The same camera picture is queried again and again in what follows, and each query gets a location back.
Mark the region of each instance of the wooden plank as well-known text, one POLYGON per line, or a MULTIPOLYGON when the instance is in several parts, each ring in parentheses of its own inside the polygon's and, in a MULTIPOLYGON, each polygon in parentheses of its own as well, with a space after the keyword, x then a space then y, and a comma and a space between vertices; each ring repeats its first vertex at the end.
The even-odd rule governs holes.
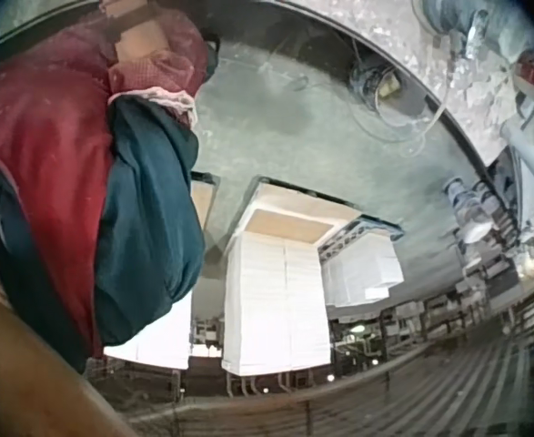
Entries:
POLYGON ((245 231, 315 244, 332 228, 332 225, 320 221, 256 209, 245 231))
POLYGON ((348 224, 361 215, 360 211, 347 205, 269 184, 258 186, 252 203, 268 205, 274 209, 309 216, 314 220, 320 219, 327 223, 343 222, 348 224))
POLYGON ((199 180, 192 181, 192 200, 196 207, 197 217, 200 220, 202 229, 206 226, 208 213, 212 206, 214 190, 216 187, 199 180))

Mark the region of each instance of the white block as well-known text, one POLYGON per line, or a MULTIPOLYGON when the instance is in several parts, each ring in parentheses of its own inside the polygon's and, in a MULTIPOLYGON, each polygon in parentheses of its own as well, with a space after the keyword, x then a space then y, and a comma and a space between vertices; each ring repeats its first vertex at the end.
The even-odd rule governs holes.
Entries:
POLYGON ((326 305, 350 307, 389 297, 404 281, 388 235, 369 232, 327 260, 322 269, 326 305))
POLYGON ((164 317, 146 326, 121 346, 105 348, 105 355, 150 366, 185 370, 190 356, 192 293, 164 317))
POLYGON ((249 376, 329 363, 317 248, 241 233, 228 254, 222 367, 249 376))

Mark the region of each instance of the person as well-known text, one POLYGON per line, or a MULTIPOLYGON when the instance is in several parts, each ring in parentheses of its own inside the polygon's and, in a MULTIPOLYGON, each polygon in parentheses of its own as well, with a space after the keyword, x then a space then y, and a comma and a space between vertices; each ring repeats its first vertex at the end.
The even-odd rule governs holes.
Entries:
POLYGON ((216 48, 179 11, 109 0, 0 65, 0 304, 77 372, 200 274, 192 127, 216 48))

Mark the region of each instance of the electrical cable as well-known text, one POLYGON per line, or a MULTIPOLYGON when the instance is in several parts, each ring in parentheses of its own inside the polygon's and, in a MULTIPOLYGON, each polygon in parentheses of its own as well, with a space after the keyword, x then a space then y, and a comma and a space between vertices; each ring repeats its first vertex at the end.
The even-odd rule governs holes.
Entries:
MULTIPOLYGON (((353 50, 355 52, 356 59, 357 59, 358 63, 361 64, 361 58, 359 56, 358 45, 356 43, 356 40, 354 38, 351 38, 351 42, 352 42, 353 50)), ((437 111, 435 112, 433 118, 424 127, 424 129, 422 131, 418 132, 417 134, 414 134, 414 135, 412 135, 410 137, 401 138, 401 139, 388 139, 388 138, 379 137, 379 136, 377 136, 375 134, 372 134, 366 128, 361 126, 361 124, 359 123, 359 120, 356 118, 356 115, 353 112, 353 107, 351 106, 351 104, 348 104, 349 105, 349 109, 351 111, 351 115, 356 120, 358 126, 361 129, 363 129, 368 135, 370 135, 371 137, 373 137, 374 139, 377 139, 379 141, 382 141, 382 142, 385 142, 385 143, 388 143, 388 144, 402 144, 402 143, 408 143, 408 142, 412 142, 412 141, 416 141, 416 140, 422 139, 422 138, 424 138, 426 136, 426 134, 430 131, 430 129, 433 128, 437 124, 438 120, 440 119, 442 114, 444 114, 444 112, 445 112, 445 110, 447 108, 448 95, 450 93, 450 89, 452 88, 452 79, 453 79, 453 76, 454 76, 454 73, 455 73, 455 70, 456 70, 456 66, 457 65, 456 65, 456 62, 455 62, 454 59, 453 59, 453 62, 448 64, 448 69, 447 69, 447 73, 446 73, 447 86, 445 88, 445 95, 443 96, 442 101, 440 102, 440 106, 438 107, 437 111)))

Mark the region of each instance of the light fixture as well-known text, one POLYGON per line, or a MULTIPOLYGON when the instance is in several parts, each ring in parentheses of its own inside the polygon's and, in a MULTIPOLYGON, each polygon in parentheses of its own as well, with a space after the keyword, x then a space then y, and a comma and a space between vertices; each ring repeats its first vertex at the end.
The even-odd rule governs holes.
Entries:
POLYGON ((364 330, 366 330, 366 327, 364 325, 357 325, 354 326, 349 332, 353 334, 361 334, 364 330))

